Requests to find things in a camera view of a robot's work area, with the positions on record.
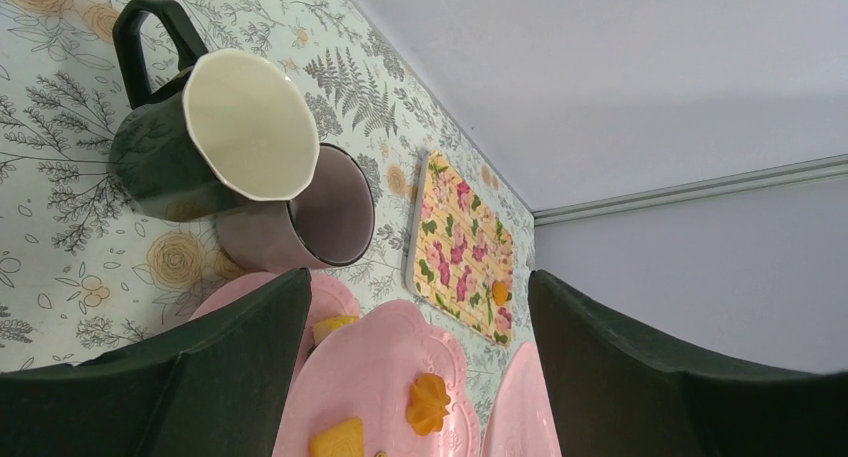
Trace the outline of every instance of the black handle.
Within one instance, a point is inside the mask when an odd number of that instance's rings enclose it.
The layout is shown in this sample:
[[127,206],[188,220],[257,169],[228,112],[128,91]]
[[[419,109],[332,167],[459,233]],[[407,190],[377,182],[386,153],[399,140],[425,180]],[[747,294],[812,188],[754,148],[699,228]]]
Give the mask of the black handle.
[[177,47],[179,60],[177,67],[184,70],[197,62],[201,55],[209,50],[191,24],[182,6],[173,0],[131,0],[121,11],[112,28],[118,65],[124,76],[124,87],[130,107],[151,102],[150,82],[141,48],[141,24],[148,14],[155,15],[165,26],[171,40]]

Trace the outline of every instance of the table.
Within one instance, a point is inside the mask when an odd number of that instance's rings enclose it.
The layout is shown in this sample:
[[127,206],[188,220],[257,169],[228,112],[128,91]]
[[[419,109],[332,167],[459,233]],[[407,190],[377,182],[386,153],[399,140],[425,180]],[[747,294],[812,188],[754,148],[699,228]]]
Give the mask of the table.
[[[81,362],[184,322],[241,270],[211,220],[133,214],[106,172],[129,112],[111,26],[128,0],[0,0],[0,371]],[[363,312],[413,300],[462,342],[485,429],[501,375],[532,339],[526,282],[533,219],[350,0],[177,0],[207,46],[279,63],[304,93],[322,140],[345,148],[373,187],[366,257],[333,271]],[[176,73],[161,24],[143,44],[154,85]],[[416,167],[441,149],[516,244],[515,341],[497,347],[404,287]]]

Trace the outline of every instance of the cup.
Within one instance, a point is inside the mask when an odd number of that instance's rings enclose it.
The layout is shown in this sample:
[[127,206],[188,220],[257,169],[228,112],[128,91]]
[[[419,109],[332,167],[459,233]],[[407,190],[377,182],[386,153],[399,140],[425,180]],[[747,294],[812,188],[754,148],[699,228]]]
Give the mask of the cup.
[[374,199],[356,161],[322,143],[312,183],[287,202],[253,202],[217,217],[218,239],[248,271],[281,274],[353,264],[374,235]]
[[[151,92],[140,27],[154,14],[179,53],[180,73]],[[113,27],[132,112],[110,149],[110,170],[136,211],[192,220],[249,201],[286,201],[312,181],[315,119],[286,74],[235,49],[209,52],[173,0],[131,0]]]

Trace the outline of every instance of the cutting board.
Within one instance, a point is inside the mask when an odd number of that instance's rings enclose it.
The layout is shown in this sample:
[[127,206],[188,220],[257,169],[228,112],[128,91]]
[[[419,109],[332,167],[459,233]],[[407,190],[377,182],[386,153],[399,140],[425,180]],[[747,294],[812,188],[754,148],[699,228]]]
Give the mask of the cutting board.
[[487,339],[512,341],[513,240],[444,155],[422,166],[406,282]]

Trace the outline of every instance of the wall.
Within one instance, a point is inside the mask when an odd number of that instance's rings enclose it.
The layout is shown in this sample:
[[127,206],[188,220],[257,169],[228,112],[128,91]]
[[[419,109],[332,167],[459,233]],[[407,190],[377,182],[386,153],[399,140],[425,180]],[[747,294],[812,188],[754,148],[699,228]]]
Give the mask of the wall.
[[536,229],[537,266],[711,350],[848,368],[848,179]]
[[355,1],[532,210],[848,153],[846,0]]

